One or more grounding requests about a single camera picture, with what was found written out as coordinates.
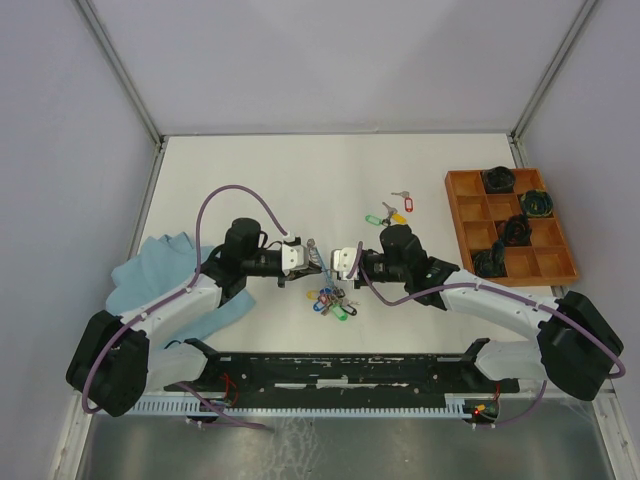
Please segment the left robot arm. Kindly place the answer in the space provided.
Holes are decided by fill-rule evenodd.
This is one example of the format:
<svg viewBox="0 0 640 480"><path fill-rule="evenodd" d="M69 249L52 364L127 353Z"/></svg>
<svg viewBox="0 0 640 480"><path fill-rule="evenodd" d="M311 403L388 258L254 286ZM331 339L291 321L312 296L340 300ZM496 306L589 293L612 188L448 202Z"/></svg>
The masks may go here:
<svg viewBox="0 0 640 480"><path fill-rule="evenodd" d="M232 222L222 244L198 265L193 277L159 298L120 315L94 314L66 372L89 410L118 417L149 391L179 382L209 390L221 378L216 353L185 329L244 292L248 278L289 281L321 273L307 245L293 237L279 248L261 246L260 224Z"/></svg>

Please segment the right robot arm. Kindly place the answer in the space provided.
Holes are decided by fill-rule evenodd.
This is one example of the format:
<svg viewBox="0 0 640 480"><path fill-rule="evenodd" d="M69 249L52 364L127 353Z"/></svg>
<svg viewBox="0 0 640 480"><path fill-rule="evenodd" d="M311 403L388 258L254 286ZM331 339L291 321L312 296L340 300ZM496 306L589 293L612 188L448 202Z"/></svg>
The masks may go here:
<svg viewBox="0 0 640 480"><path fill-rule="evenodd" d="M429 255L407 225L383 229L379 240L379 252L357 245L336 253L338 277L357 288L399 283L404 302L477 317L519 335L512 342L472 344L470 359L458 368L467 389L533 380L591 401L605 381L625 375L623 343L588 297L575 291L561 298L539 296L483 279Z"/></svg>

